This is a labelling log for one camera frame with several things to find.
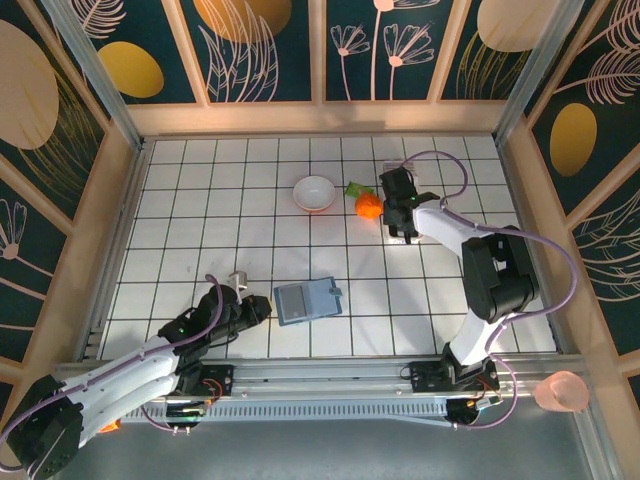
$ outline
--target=white bowl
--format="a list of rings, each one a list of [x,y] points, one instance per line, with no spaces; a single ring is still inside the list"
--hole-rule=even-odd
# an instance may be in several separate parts
[[[336,196],[336,189],[324,177],[305,177],[293,188],[293,199],[307,212],[319,212],[327,208]]]

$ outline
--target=white grid floor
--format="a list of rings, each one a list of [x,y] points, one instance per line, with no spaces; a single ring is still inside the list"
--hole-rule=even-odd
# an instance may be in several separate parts
[[[442,351],[467,312],[457,257],[425,239],[384,244],[381,220],[355,215],[350,181],[376,187],[384,160],[437,148],[464,159],[471,185],[451,206],[477,221],[518,225],[490,136],[344,137],[156,142],[105,324],[99,358],[112,359],[197,304],[205,273],[249,276],[249,293],[334,276],[343,314],[242,332],[206,358],[419,355]],[[417,161],[421,191],[459,188],[451,161]],[[322,175],[336,200],[314,215],[294,203],[295,183]],[[532,309],[540,308],[540,302]],[[496,351],[555,351],[546,318],[516,324]]]

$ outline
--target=white tile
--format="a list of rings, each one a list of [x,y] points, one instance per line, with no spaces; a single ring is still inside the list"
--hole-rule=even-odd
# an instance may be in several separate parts
[[[240,215],[241,200],[241,189],[211,190],[207,217],[237,217]]]
[[[339,138],[312,138],[311,160],[342,160]]]
[[[182,163],[213,163],[216,140],[188,140]]]
[[[247,162],[276,162],[278,161],[277,138],[253,138],[249,140]]]
[[[309,356],[309,324],[296,323],[281,327],[271,319],[269,358],[296,358]]]
[[[507,183],[500,160],[471,160],[471,167],[477,184],[505,185]]]
[[[236,247],[239,218],[207,218],[204,224],[203,247]]]
[[[280,162],[306,162],[309,160],[308,138],[281,138],[278,161]]]
[[[344,160],[373,160],[371,137],[343,137],[342,158]]]
[[[169,219],[138,219],[133,227],[129,248],[164,248]]]
[[[420,185],[442,185],[438,160],[426,159],[413,162]]]
[[[193,282],[198,270],[198,256],[200,251],[165,250],[160,270],[161,282]]]
[[[248,281],[271,280],[273,248],[239,248],[236,270],[247,272]]]
[[[373,137],[373,156],[376,160],[404,160],[402,137]]]
[[[354,355],[393,355],[389,317],[353,317]]]
[[[311,278],[347,278],[346,247],[312,247]]]
[[[418,245],[387,245],[384,247],[387,261],[387,277],[424,277],[422,258]]]
[[[178,188],[209,188],[213,164],[183,165]]]
[[[122,283],[118,288],[112,318],[146,318],[151,316],[155,283]]]
[[[463,185],[464,184],[464,174],[462,173],[462,169],[458,166],[457,163],[452,162],[450,160],[439,160],[440,162],[440,172],[442,173],[442,181],[445,185]],[[473,170],[471,169],[471,162],[469,160],[461,160],[464,165],[465,171],[467,172],[467,183],[474,184],[475,178],[473,176]]]
[[[162,250],[130,250],[122,272],[122,282],[157,282]]]
[[[422,278],[389,279],[392,315],[423,315],[429,313],[427,291]]]
[[[312,216],[311,245],[344,245],[344,217]]]
[[[478,187],[478,192],[485,212],[513,212],[515,210],[506,185],[481,185]]]
[[[276,212],[275,188],[247,189],[242,194],[243,216],[268,216]]]
[[[513,225],[520,228],[520,221],[515,213],[485,213],[487,224],[494,227],[506,227]]]
[[[433,141],[437,150],[447,152],[449,155],[453,155],[459,160],[469,158],[463,137],[435,137]],[[446,157],[439,154],[438,158],[442,160]]]
[[[433,334],[436,337],[436,353],[442,353],[445,343],[455,338],[465,315],[432,315]]]
[[[276,215],[306,215],[293,199],[293,188],[278,188]]]
[[[389,315],[386,280],[350,280],[351,315]]]
[[[498,152],[491,135],[464,137],[469,150],[469,158],[498,158]]]
[[[382,244],[380,220],[368,220],[362,217],[348,216],[347,241],[349,245]]]
[[[216,163],[213,166],[211,188],[242,188],[244,164]]]
[[[491,345],[491,351],[499,353],[518,352],[518,344],[516,343],[516,337],[513,334],[512,325],[509,325],[506,330],[503,330],[500,336],[495,339]]]
[[[345,185],[349,185],[349,182],[356,182],[369,187],[378,184],[376,181],[375,166],[372,161],[345,162],[342,168],[344,170]]]
[[[171,216],[173,207],[173,190],[148,190],[142,192],[138,218],[158,218]]]
[[[151,163],[180,163],[184,140],[158,140],[153,147]]]
[[[244,174],[245,188],[276,186],[277,163],[247,163]]]
[[[349,247],[349,278],[385,278],[382,246]]]
[[[222,281],[235,270],[235,248],[203,248],[200,250],[197,280],[204,280],[207,273]]]
[[[309,217],[276,217],[275,246],[309,246]]]
[[[445,192],[447,194],[456,193],[460,190],[458,186],[445,186]],[[469,185],[465,192],[455,198],[447,199],[449,206],[452,210],[460,213],[477,213],[482,212],[480,206],[480,198],[478,197],[478,190],[475,185]]]
[[[396,355],[433,355],[433,330],[429,315],[393,317]]]
[[[216,148],[217,162],[241,162],[244,163],[247,157],[247,140],[230,139],[218,140]]]
[[[273,217],[243,217],[240,219],[241,247],[270,247],[273,245]]]
[[[173,190],[178,185],[180,165],[151,165],[145,190]]]
[[[421,245],[425,277],[460,277],[458,256],[444,245]]]
[[[287,162],[278,165],[278,188],[295,187],[296,183],[309,176],[308,162]]]
[[[167,248],[200,247],[204,218],[174,218],[169,225]]]
[[[427,278],[431,313],[466,313],[467,299],[460,278]]]
[[[404,137],[404,151],[407,158],[427,150],[435,150],[432,137]],[[430,154],[420,158],[436,158],[436,156],[435,154]]]
[[[311,355],[314,357],[351,355],[350,318],[319,318],[311,322]]]
[[[175,318],[193,306],[193,283],[159,283],[153,318]]]
[[[174,218],[204,217],[208,197],[207,190],[178,190],[171,216]]]
[[[273,253],[274,280],[308,280],[309,248],[275,248]]]
[[[260,325],[240,333],[238,339],[229,344],[227,358],[266,358],[269,344],[269,319]]]
[[[535,312],[543,308],[542,301],[537,298],[525,308],[527,312]],[[538,315],[512,323],[518,338],[521,352],[556,352],[557,346],[549,321],[544,315]]]
[[[343,185],[342,162],[311,162],[311,175],[324,177],[333,183],[335,187],[340,187]]]
[[[121,320],[110,322],[103,360],[114,360],[140,348],[146,340],[148,321]]]

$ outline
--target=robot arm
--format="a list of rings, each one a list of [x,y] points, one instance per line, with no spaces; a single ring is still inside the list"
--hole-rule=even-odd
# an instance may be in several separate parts
[[[193,342],[171,348],[214,321],[219,302],[215,287],[202,297],[197,308],[164,325],[157,336],[134,352],[64,382],[51,375],[36,381],[9,423],[56,393],[77,389],[89,381],[95,383],[37,410],[9,433],[7,443],[30,478],[55,475],[102,428],[140,405],[171,392],[189,395],[200,384],[200,358],[212,342],[259,325],[271,314],[266,297],[250,295],[238,303],[233,288],[222,285],[221,291],[223,308],[218,322]]]
[[[538,295],[538,282],[524,240],[480,232],[448,216],[433,193],[418,195],[411,174],[396,168],[380,175],[385,193],[383,223],[406,243],[427,235],[463,265],[469,312],[456,337],[445,345],[442,367],[452,385],[484,372],[485,345],[502,320],[522,311]]]

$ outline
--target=yellow oval shape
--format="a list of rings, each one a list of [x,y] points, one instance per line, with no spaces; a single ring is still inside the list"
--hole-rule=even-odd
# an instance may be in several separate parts
[[[570,103],[551,129],[551,164],[564,176],[575,175],[589,160],[598,135],[598,122],[589,107]]]
[[[204,23],[216,35],[232,42],[247,43],[249,29],[255,30],[255,27],[249,25],[245,2],[256,20],[262,17],[267,22],[273,36],[289,23],[291,0],[194,0],[193,3]]]
[[[536,46],[560,0],[482,0],[478,35],[499,52],[524,52]]]
[[[160,65],[146,50],[129,42],[113,42],[98,51],[116,88],[136,98],[157,95],[164,86]]]
[[[0,20],[0,138],[17,148],[44,145],[58,121],[53,67],[31,37]]]

